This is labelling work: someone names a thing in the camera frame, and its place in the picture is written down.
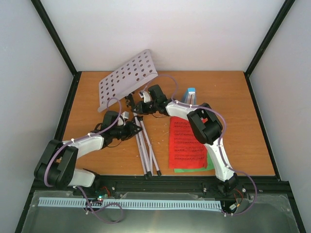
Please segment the white music stand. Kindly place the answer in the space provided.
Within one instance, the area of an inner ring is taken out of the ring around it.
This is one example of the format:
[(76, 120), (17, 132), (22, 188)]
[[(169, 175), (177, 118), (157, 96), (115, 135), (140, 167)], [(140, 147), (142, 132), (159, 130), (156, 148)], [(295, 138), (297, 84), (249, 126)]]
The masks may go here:
[[(110, 111), (108, 108), (112, 104), (120, 99), (125, 99), (126, 106), (132, 112), (128, 101), (130, 98), (134, 98), (135, 90), (153, 80), (157, 75), (158, 72), (155, 69), (149, 50), (144, 50), (135, 55), (100, 81), (101, 104), (98, 111), (105, 111), (106, 113)], [(144, 176), (148, 178), (152, 176), (153, 168), (156, 169), (158, 175), (161, 175), (161, 171), (157, 165), (153, 148), (143, 123), (143, 116), (133, 113), (132, 119), (135, 120), (137, 125), (142, 127), (142, 131), (134, 137), (137, 141)]]

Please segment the blue metronome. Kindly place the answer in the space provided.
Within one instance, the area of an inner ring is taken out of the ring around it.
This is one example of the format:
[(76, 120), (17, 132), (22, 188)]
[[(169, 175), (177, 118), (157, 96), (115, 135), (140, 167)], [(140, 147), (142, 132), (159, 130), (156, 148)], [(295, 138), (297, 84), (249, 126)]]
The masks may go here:
[(182, 106), (190, 106), (196, 104), (196, 89), (194, 87), (188, 88), (181, 100)]

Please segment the red sheet music page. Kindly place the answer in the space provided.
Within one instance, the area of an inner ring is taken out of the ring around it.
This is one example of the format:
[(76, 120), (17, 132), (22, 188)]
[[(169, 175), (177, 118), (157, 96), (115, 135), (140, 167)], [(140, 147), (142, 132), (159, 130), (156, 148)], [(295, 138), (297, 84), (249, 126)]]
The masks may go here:
[(188, 121), (170, 118), (169, 168), (195, 169), (207, 166), (207, 149), (195, 138)]

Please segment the green sheet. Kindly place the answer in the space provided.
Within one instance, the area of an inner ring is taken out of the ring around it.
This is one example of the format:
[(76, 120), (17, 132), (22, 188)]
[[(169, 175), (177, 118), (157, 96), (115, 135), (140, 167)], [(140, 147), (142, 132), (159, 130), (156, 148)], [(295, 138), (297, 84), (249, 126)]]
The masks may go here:
[(174, 169), (175, 173), (187, 173), (187, 172), (203, 172), (203, 171), (209, 171), (214, 169), (214, 164), (211, 160), (210, 155), (207, 153), (207, 166), (202, 168), (195, 168), (195, 169), (180, 169), (176, 168)]

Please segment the clear plastic metronome cover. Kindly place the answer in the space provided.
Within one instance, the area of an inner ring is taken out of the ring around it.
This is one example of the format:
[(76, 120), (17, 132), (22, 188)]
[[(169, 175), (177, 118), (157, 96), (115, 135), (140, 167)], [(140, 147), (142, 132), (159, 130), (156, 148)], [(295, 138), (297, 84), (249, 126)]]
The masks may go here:
[(196, 93), (193, 91), (187, 92), (185, 95), (185, 103), (195, 105), (196, 104)]

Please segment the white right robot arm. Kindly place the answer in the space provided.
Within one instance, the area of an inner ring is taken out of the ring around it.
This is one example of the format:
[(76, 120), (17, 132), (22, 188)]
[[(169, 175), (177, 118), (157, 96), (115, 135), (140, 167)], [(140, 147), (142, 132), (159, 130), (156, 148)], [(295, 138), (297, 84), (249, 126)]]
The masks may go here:
[(141, 101), (129, 99), (133, 113), (149, 115), (159, 112), (168, 117), (178, 117), (189, 122), (196, 140), (203, 144), (214, 164), (219, 180), (219, 192), (227, 196), (238, 185), (238, 176), (233, 170), (223, 144), (226, 124), (223, 117), (207, 103), (192, 105), (174, 98), (168, 99), (158, 84), (151, 86), (147, 93), (140, 91)]

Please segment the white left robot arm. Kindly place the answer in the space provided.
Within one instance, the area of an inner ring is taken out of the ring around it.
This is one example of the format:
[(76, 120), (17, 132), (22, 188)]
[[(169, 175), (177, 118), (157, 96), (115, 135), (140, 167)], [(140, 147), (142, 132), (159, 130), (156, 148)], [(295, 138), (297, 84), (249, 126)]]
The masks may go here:
[(87, 135), (68, 141), (51, 140), (35, 167), (34, 177), (47, 187), (82, 186), (90, 195), (97, 195), (101, 183), (96, 180), (96, 173), (77, 169), (77, 159), (108, 147), (114, 139), (125, 141), (141, 131), (134, 119), (128, 119), (126, 112), (108, 111), (103, 121)]

